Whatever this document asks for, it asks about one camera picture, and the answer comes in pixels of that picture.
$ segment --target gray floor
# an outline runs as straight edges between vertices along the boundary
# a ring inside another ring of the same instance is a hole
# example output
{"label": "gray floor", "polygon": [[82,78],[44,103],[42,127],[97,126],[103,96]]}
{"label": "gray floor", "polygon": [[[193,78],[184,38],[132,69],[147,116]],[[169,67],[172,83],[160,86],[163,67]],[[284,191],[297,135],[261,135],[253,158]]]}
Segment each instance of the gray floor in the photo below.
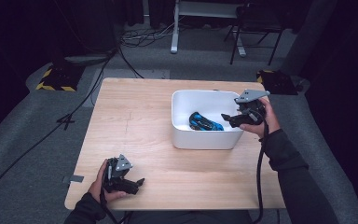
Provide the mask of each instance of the gray floor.
{"label": "gray floor", "polygon": [[[167,36],[144,48],[122,47],[135,69],[169,70],[171,79],[256,81],[261,69],[277,70],[296,39],[285,32],[271,66],[270,49],[248,49],[238,54],[233,65],[229,57],[233,44],[223,42],[227,29],[185,30],[179,37],[179,51],[170,54]],[[49,64],[27,80],[30,94],[0,125],[0,174],[28,148],[56,127],[56,120],[71,113],[86,97],[94,74],[101,65],[87,67],[78,91],[37,91],[35,89]],[[116,55],[107,69],[128,69]],[[303,92],[299,95],[270,95],[282,128],[310,164],[310,171],[333,205],[340,223],[358,223],[358,202],[351,182],[331,154],[310,113]],[[71,175],[89,125],[93,107],[81,106],[68,130],[60,127],[23,157],[0,181],[0,223],[62,223],[69,211],[64,207],[67,185],[62,178]],[[258,212],[251,211],[252,217]],[[276,223],[275,211],[267,210],[263,223]],[[102,223],[109,223],[106,218]],[[291,223],[281,210],[281,223]]]}

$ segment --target carpet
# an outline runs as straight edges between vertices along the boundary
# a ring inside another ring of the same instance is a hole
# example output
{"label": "carpet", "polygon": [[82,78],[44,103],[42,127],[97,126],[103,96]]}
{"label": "carpet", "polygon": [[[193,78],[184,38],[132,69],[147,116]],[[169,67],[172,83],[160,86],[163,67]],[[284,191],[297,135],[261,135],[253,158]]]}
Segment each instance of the carpet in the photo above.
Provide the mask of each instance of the carpet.
{"label": "carpet", "polygon": [[[153,79],[170,79],[170,70],[137,70],[137,72],[144,78]],[[97,81],[98,76],[101,73],[101,69],[97,69],[94,74],[94,78],[89,86],[88,94],[91,92],[94,83]],[[141,78],[136,76],[130,69],[104,69],[103,76],[99,80],[98,86],[95,91],[89,96],[86,102],[83,104],[85,107],[94,107],[97,101],[98,93],[100,92],[101,84],[104,78],[107,77],[122,77],[122,78]]]}

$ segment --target chair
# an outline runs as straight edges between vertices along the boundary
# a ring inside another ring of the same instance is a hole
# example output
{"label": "chair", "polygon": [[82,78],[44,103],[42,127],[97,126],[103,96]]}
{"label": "chair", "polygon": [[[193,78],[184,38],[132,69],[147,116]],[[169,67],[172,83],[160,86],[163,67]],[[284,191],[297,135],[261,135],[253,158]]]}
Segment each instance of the chair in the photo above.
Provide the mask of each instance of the chair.
{"label": "chair", "polygon": [[[288,12],[282,11],[280,8],[274,8],[267,1],[245,1],[245,4],[241,7],[237,7],[237,19],[234,24],[231,25],[228,31],[225,41],[230,34],[236,33],[234,47],[231,54],[230,64],[234,60],[234,54],[237,48],[238,38],[240,34],[256,34],[263,35],[256,45],[244,45],[247,48],[273,48],[271,56],[269,57],[268,65],[271,65],[272,58],[274,57],[276,48],[282,36],[285,27],[285,14]],[[259,46],[259,44],[270,33],[278,34],[274,47]]]}

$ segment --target white bin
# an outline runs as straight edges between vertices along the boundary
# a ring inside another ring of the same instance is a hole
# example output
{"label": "white bin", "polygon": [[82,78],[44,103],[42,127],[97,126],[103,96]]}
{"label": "white bin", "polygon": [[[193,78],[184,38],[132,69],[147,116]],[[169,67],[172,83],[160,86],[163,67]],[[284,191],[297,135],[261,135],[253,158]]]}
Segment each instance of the white bin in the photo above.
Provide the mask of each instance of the white bin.
{"label": "white bin", "polygon": [[[232,149],[243,134],[232,128],[221,114],[238,115],[234,102],[239,95],[233,91],[182,90],[172,95],[172,143],[184,149]],[[199,112],[206,119],[220,123],[223,131],[194,131],[188,118]]]}

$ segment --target desk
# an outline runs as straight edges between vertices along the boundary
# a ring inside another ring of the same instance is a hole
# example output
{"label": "desk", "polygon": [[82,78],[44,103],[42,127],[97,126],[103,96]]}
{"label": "desk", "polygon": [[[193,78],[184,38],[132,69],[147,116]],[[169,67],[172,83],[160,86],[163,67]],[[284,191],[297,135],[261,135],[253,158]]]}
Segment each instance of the desk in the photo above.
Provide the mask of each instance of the desk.
{"label": "desk", "polygon": [[[176,0],[171,53],[177,53],[178,51],[180,15],[237,19],[236,8],[240,6],[242,6],[242,4],[187,2]],[[246,51],[243,48],[240,38],[238,39],[237,46],[240,56],[246,56]]]}
{"label": "desk", "polygon": [[[231,150],[188,150],[172,145],[171,101],[178,90],[263,90],[259,83],[106,78],[89,123],[65,206],[95,180],[106,158],[123,154],[133,164],[126,178],[145,178],[136,195],[114,201],[117,210],[256,209],[258,137],[244,133]],[[277,173],[262,165],[265,208],[283,208]]]}

